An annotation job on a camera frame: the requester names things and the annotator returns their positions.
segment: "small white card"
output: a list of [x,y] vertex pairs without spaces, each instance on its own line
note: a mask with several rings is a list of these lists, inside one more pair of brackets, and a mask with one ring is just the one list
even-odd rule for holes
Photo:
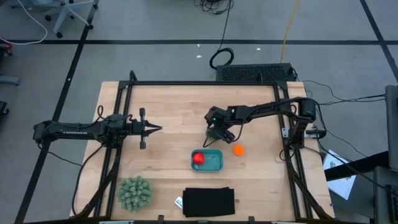
[[174,203],[180,207],[182,209],[182,198],[178,197],[177,199],[175,199]]
[[[329,150],[331,154],[338,156],[335,152],[332,150]],[[345,163],[348,163],[343,158],[340,158],[342,161]],[[327,170],[335,166],[340,166],[343,163],[340,162],[338,159],[334,158],[333,156],[327,154],[326,157],[323,160],[323,169]],[[346,177],[338,180],[332,180],[328,182],[328,188],[333,191],[334,193],[340,195],[343,197],[345,200],[348,200],[349,193],[351,193],[351,189],[353,188],[354,181],[355,181],[356,175],[352,175],[351,177]]]

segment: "black towel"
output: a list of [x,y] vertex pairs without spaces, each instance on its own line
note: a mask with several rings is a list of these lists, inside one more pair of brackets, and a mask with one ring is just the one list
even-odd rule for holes
[[235,214],[234,189],[186,188],[182,194],[186,217],[214,217]]

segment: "white label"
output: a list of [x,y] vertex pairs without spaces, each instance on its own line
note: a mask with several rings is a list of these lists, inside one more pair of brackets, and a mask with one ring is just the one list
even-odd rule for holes
[[182,209],[182,198],[178,197],[177,199],[175,199],[174,203],[180,207]]

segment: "teal tray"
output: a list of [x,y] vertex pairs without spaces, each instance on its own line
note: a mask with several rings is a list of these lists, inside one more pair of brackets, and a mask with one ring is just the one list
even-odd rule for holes
[[[205,163],[194,164],[192,157],[195,153],[202,152],[205,155]],[[223,153],[218,149],[196,149],[191,154],[191,167],[198,172],[217,172],[223,168]]]

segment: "black metal frame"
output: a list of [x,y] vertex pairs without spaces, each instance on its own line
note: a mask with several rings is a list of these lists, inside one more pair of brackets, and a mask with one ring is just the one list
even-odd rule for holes
[[[134,85],[253,85],[253,86],[272,86],[274,89],[274,96],[275,96],[275,101],[280,100],[279,96],[279,88],[283,89],[283,94],[284,98],[289,98],[289,94],[287,91],[287,84],[286,82],[207,82],[207,81],[199,81],[199,82],[184,82],[184,81],[137,81],[137,78],[135,77],[134,73],[130,74],[130,80],[129,81],[120,81],[118,85],[118,92],[116,94],[116,102],[114,106],[114,113],[119,113],[120,110],[120,104],[122,100],[122,94],[123,90],[127,88],[127,94],[126,94],[126,99],[125,99],[125,104],[123,108],[123,115],[127,115],[129,111],[129,104],[130,104],[130,99],[131,99],[131,94],[132,94],[132,88]],[[282,128],[285,127],[285,121],[284,117],[282,115],[278,115],[279,119],[279,124],[280,124],[280,131],[281,131],[281,136],[282,136]],[[293,122],[289,120],[290,127],[293,126]],[[287,145],[287,141],[283,137],[282,142],[284,145],[285,149],[285,158],[286,158],[286,166],[287,169],[294,169],[292,160],[290,158],[290,153]],[[26,190],[26,193],[24,195],[24,199],[22,201],[21,207],[19,209],[19,212],[16,217],[15,223],[23,223],[25,215],[27,213],[27,210],[29,208],[30,200],[33,196],[36,184],[38,182],[38,179],[40,177],[40,173],[42,170],[42,167],[44,165],[44,161],[47,155],[47,152],[49,150],[50,143],[44,144],[43,145],[43,150],[40,152],[39,158],[37,159],[37,163],[35,165],[35,169],[33,171],[32,177],[30,178],[30,182],[28,184],[28,188]],[[116,156],[115,156],[115,161],[114,163],[119,163],[120,158],[121,158],[121,151],[122,151],[123,146],[117,147],[116,150]],[[104,157],[104,164],[102,168],[102,173],[101,173],[101,179],[100,179],[100,185],[104,182],[105,177],[107,176],[108,173],[108,168],[109,168],[109,162],[111,158],[111,151],[113,149],[107,148],[105,157]],[[301,155],[300,151],[296,152],[296,163],[297,163],[297,170],[300,176],[301,184],[304,186],[306,185],[305,182],[305,174],[304,174],[304,169],[303,169],[303,164],[301,160]],[[105,220],[111,220],[111,214],[112,214],[112,209],[113,209],[113,203],[114,203],[114,195],[116,191],[116,181],[117,181],[117,176],[115,175],[115,178],[111,181],[110,183],[110,188],[109,188],[109,197],[107,201],[107,207],[106,207],[106,213],[105,216],[100,216],[100,211],[101,211],[101,203],[102,203],[102,197],[98,200],[98,203],[96,204],[95,210],[94,210],[94,217],[75,217],[71,220],[54,220],[54,221],[49,221],[49,222],[38,222],[38,223],[99,223],[103,222]],[[299,200],[297,198],[297,190],[296,190],[296,183],[289,176],[289,186],[290,186],[290,194],[292,197],[292,205],[293,205],[293,210],[294,210],[294,215],[295,215],[295,220],[296,221],[306,221],[310,223],[336,223],[334,220],[316,220],[313,219],[312,215],[312,209],[311,205],[308,202],[308,200],[304,197],[303,201],[305,204],[305,210],[306,210],[306,218],[302,218],[300,214],[300,207],[299,207]],[[161,219],[161,223],[198,223],[194,221],[163,221],[164,218]],[[254,217],[249,217],[249,223],[270,223],[270,222],[255,222]],[[141,220],[134,220],[134,223],[159,223],[159,220],[153,220],[153,221],[141,221]],[[238,221],[233,221],[233,222],[228,222],[228,223],[247,223],[247,222],[238,222]]]

